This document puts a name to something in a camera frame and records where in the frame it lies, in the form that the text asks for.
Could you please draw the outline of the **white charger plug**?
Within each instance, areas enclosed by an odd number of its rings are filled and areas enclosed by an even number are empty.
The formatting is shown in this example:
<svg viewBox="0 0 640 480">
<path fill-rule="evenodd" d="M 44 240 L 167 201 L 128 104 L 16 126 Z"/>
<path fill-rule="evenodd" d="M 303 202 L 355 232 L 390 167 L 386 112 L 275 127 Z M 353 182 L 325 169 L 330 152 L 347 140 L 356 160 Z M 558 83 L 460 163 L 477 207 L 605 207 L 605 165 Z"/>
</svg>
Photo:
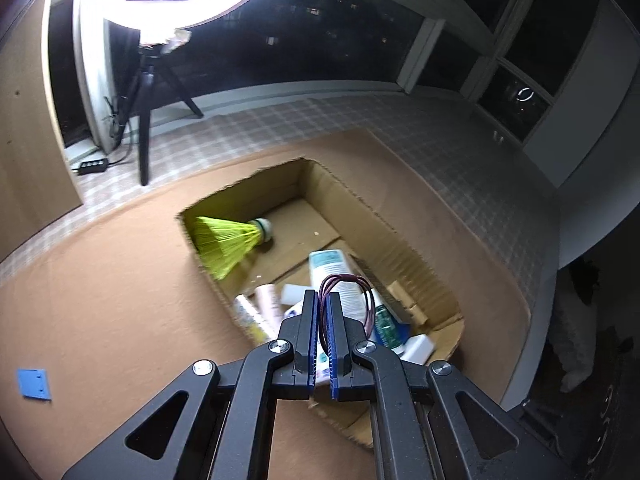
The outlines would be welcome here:
<svg viewBox="0 0 640 480">
<path fill-rule="evenodd" d="M 419 334 L 409 337 L 400 358 L 408 363 L 425 365 L 435 350 L 435 344 L 429 336 Z"/>
</svg>

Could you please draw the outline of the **white patterned cream tube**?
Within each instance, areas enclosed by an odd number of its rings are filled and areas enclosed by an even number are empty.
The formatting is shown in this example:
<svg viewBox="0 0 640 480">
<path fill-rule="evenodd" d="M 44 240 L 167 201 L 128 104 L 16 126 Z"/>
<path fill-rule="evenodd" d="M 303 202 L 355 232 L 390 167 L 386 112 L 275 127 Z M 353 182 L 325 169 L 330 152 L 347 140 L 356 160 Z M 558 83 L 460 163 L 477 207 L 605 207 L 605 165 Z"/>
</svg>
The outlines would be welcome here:
<svg viewBox="0 0 640 480">
<path fill-rule="evenodd" d="M 235 323 L 241 327 L 245 335 L 259 346 L 273 340 L 271 327 L 264 320 L 255 305 L 247 296 L 239 295 L 233 300 Z"/>
</svg>

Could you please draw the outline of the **black paper tag card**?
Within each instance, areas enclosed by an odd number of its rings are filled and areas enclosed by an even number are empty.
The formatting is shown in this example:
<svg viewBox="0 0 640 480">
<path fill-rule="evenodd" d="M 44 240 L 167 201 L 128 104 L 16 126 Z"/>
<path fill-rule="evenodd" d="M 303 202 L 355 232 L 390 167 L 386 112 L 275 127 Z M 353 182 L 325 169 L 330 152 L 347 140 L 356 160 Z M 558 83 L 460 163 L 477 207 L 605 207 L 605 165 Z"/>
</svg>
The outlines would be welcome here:
<svg viewBox="0 0 640 480">
<path fill-rule="evenodd" d="M 394 319 L 399 323 L 410 324 L 411 316 L 401 302 L 396 299 L 388 290 L 387 286 L 373 273 L 370 266 L 367 265 L 362 259 L 358 258 L 354 254 L 350 254 L 349 257 L 355 263 L 356 268 L 360 271 L 360 274 L 366 278 L 370 285 L 376 290 L 378 296 L 382 298 L 382 303 L 393 315 Z"/>
</svg>

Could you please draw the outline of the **yellow plastic shuttlecock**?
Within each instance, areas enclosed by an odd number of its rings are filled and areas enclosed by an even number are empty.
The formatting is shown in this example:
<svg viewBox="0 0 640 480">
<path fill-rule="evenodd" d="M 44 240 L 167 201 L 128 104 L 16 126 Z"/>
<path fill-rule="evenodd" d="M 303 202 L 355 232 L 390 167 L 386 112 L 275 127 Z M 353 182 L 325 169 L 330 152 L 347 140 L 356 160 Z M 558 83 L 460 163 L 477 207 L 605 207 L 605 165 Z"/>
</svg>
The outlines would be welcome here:
<svg viewBox="0 0 640 480">
<path fill-rule="evenodd" d="M 198 217 L 194 222 L 195 247 L 204 268 L 217 281 L 226 278 L 255 247 L 270 240 L 272 224 L 265 218 L 236 222 Z"/>
</svg>

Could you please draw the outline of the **white lotion bottle blue cap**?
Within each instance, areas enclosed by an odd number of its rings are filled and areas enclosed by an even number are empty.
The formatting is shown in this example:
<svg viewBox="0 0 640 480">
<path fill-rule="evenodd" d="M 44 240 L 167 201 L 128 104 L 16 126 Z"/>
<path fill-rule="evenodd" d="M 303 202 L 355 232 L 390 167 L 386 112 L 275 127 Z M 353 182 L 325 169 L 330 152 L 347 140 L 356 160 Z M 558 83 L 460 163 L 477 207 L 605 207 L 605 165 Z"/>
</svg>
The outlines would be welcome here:
<svg viewBox="0 0 640 480">
<path fill-rule="evenodd" d="M 320 292 L 320 285 L 331 274 L 354 274 L 355 268 L 348 262 L 341 249 L 326 249 L 309 254 L 309 275 L 311 286 Z M 361 288 L 354 283 L 341 282 L 334 292 L 341 298 L 343 314 L 348 318 L 364 322 L 366 320 L 366 297 Z M 324 386 L 330 381 L 329 358 L 318 344 L 316 385 Z"/>
</svg>

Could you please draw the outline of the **patterned tissue pack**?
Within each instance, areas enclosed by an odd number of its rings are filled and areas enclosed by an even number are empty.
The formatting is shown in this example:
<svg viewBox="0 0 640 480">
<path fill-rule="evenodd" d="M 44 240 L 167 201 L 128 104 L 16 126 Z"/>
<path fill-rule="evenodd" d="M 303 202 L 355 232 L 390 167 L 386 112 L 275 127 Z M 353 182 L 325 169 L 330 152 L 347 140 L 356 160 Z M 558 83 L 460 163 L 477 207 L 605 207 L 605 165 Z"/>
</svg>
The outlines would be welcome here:
<svg viewBox="0 0 640 480">
<path fill-rule="evenodd" d="M 294 306 L 289 307 L 288 310 L 284 312 L 283 318 L 286 320 L 287 318 L 294 318 L 294 316 L 301 315 L 303 311 L 303 300 L 296 302 Z"/>
</svg>

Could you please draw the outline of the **beige tube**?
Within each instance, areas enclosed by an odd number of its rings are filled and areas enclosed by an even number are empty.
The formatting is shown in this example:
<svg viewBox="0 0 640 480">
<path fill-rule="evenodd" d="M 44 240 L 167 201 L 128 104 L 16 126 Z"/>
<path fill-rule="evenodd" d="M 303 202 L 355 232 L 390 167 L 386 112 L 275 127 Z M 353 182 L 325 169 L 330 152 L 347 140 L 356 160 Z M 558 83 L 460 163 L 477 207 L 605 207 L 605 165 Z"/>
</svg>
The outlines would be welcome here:
<svg viewBox="0 0 640 480">
<path fill-rule="evenodd" d="M 255 288 L 254 296 L 262 318 L 271 324 L 279 325 L 283 320 L 280 296 L 273 284 L 263 284 Z"/>
</svg>

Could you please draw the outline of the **white eraser block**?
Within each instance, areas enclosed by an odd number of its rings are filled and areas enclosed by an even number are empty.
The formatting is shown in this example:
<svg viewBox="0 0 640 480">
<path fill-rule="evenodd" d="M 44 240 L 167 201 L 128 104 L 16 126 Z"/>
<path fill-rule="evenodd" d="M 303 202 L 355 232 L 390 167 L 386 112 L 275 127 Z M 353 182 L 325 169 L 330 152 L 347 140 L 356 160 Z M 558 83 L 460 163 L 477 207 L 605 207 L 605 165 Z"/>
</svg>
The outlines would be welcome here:
<svg viewBox="0 0 640 480">
<path fill-rule="evenodd" d="M 304 300 L 307 286 L 284 284 L 280 293 L 282 306 L 294 306 Z"/>
</svg>

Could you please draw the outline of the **brown cardboard box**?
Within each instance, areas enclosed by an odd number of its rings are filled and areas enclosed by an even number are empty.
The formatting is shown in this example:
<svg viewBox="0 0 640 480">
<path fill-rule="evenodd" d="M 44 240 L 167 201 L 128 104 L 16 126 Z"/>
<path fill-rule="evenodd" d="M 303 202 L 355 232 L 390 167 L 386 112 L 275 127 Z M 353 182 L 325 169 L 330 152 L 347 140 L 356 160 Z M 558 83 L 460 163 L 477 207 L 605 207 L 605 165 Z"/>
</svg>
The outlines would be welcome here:
<svg viewBox="0 0 640 480">
<path fill-rule="evenodd" d="M 359 322 L 372 302 L 374 342 L 419 365 L 457 349 L 464 321 L 452 290 L 320 162 L 258 170 L 189 206 L 180 221 L 214 294 L 253 344 L 299 314 L 306 290 L 332 274 L 358 274 L 370 292 L 345 282 L 333 290 Z"/>
</svg>

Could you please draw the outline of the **blue plastic phone stand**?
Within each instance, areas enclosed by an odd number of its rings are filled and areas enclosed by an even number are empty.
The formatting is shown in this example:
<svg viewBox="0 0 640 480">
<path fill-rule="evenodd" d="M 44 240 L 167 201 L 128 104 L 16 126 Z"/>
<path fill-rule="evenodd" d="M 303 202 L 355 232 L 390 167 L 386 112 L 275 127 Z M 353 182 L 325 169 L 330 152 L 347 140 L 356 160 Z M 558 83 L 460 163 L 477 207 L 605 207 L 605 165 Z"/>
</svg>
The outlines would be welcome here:
<svg viewBox="0 0 640 480">
<path fill-rule="evenodd" d="M 19 368 L 16 371 L 18 391 L 27 399 L 51 401 L 47 372 L 43 368 Z"/>
</svg>

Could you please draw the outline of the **black floor power strip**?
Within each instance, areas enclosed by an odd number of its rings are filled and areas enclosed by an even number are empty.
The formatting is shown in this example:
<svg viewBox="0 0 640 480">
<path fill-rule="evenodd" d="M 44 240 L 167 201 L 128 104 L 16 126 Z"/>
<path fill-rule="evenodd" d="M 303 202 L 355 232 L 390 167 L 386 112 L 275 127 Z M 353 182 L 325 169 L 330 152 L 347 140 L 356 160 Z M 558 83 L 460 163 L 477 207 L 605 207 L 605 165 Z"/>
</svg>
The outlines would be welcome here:
<svg viewBox="0 0 640 480">
<path fill-rule="evenodd" d="M 76 168 L 78 176 L 86 176 L 87 174 L 103 174 L 111 165 L 107 158 L 85 160 Z"/>
</svg>

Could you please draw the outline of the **light wood headboard panel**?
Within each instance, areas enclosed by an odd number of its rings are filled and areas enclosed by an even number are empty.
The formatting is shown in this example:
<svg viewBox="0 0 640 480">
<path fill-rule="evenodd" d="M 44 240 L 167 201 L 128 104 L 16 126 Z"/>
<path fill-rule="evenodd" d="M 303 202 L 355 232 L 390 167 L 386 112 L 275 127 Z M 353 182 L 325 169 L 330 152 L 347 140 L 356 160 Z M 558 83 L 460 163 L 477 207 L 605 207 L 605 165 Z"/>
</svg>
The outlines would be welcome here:
<svg viewBox="0 0 640 480">
<path fill-rule="evenodd" d="M 34 0 L 1 49 L 1 257 L 82 204 L 49 67 L 50 0 Z"/>
</svg>

